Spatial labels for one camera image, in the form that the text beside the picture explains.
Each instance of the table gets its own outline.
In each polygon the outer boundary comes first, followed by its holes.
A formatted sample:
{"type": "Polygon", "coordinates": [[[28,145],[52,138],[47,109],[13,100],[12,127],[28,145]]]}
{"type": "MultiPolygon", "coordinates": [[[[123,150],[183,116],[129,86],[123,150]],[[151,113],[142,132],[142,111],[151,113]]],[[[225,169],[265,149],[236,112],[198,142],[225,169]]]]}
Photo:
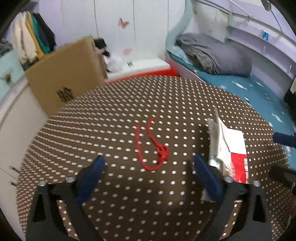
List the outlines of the table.
{"type": "MultiPolygon", "coordinates": [[[[272,164],[288,166],[282,146],[272,141],[273,130],[247,103],[199,80],[146,76],[114,82],[91,90],[52,115],[29,146],[17,188],[18,214],[25,232],[30,203],[39,180],[64,181],[88,166],[97,154],[106,160],[106,173],[86,215],[105,240],[195,240],[217,209],[200,201],[202,185],[192,175],[192,155],[209,153],[206,118],[218,109],[228,128],[243,131],[249,180],[266,191],[273,239],[284,232],[291,191],[268,177],[272,164]],[[144,161],[156,163],[152,134],[169,147],[169,160],[148,172],[138,161],[136,125],[144,161]]],[[[58,203],[69,235],[75,231],[67,211],[58,203]]],[[[229,235],[239,205],[222,238],[229,235]]]]}

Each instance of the green garment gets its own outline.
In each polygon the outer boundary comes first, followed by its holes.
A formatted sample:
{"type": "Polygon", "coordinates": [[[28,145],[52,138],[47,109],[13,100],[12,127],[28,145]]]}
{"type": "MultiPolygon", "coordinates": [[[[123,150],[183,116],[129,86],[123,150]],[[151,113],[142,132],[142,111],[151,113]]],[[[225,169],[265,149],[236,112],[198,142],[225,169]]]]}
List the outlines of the green garment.
{"type": "Polygon", "coordinates": [[[39,43],[39,45],[40,45],[42,51],[43,51],[44,53],[50,53],[50,52],[51,52],[50,47],[49,47],[49,46],[45,46],[45,45],[43,44],[43,42],[41,41],[41,38],[40,38],[40,35],[39,35],[39,29],[40,29],[40,27],[39,27],[39,25],[38,25],[36,19],[33,17],[32,14],[31,14],[31,17],[32,17],[32,20],[33,20],[33,25],[34,25],[34,33],[35,33],[35,35],[36,35],[36,38],[37,38],[37,40],[38,40],[38,43],[39,43]]]}

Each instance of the blue mattress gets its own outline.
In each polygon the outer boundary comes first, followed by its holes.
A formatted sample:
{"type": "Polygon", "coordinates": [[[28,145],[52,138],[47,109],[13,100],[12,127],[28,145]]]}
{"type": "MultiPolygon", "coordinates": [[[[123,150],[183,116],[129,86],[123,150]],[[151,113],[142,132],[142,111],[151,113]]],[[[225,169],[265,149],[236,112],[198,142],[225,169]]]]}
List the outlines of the blue mattress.
{"type": "MultiPolygon", "coordinates": [[[[195,66],[183,61],[181,58],[169,53],[170,57],[183,65],[191,72],[197,74],[206,83],[235,94],[240,99],[252,106],[276,132],[292,135],[295,126],[287,106],[283,100],[259,78],[251,74],[249,77],[233,75],[212,75],[200,71],[195,66]]],[[[296,149],[285,147],[289,164],[296,169],[296,149]]]]}

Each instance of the screw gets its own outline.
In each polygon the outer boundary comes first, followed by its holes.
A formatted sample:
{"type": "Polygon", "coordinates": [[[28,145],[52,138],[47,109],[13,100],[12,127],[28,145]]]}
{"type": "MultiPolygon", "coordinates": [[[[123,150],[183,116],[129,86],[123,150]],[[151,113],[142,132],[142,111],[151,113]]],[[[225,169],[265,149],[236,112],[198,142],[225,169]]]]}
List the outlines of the screw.
{"type": "Polygon", "coordinates": [[[66,178],[66,183],[73,183],[76,181],[76,177],[72,176],[72,177],[67,177],[66,178]]]}
{"type": "Polygon", "coordinates": [[[38,186],[39,187],[44,187],[45,185],[47,184],[47,181],[40,181],[39,183],[38,183],[38,186]]]}
{"type": "Polygon", "coordinates": [[[226,182],[228,182],[228,183],[232,183],[234,180],[233,180],[232,177],[230,177],[230,176],[226,176],[226,177],[224,177],[224,181],[226,181],[226,182]]]}
{"type": "Polygon", "coordinates": [[[260,187],[260,182],[259,181],[253,181],[253,185],[255,186],[255,187],[260,187]]]}

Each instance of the red rope knot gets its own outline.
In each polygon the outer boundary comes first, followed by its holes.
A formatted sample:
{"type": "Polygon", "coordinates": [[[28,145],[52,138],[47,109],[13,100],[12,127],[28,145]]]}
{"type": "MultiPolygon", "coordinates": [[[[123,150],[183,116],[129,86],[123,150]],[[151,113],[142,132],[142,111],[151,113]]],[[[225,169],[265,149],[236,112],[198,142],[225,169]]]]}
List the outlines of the red rope knot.
{"type": "Polygon", "coordinates": [[[152,117],[150,119],[150,122],[147,124],[147,135],[149,136],[149,138],[151,139],[151,141],[156,145],[156,151],[158,153],[158,159],[157,159],[157,163],[158,165],[156,167],[149,167],[146,165],[145,162],[143,162],[143,157],[142,157],[142,153],[140,150],[140,125],[137,125],[137,129],[136,129],[136,147],[138,149],[138,159],[141,162],[142,166],[147,170],[147,171],[156,171],[158,168],[161,167],[161,165],[163,164],[164,161],[168,160],[168,153],[169,153],[169,149],[167,146],[159,144],[157,142],[156,139],[154,139],[154,137],[151,134],[150,131],[150,127],[151,127],[151,122],[154,120],[154,117],[152,117]]]}

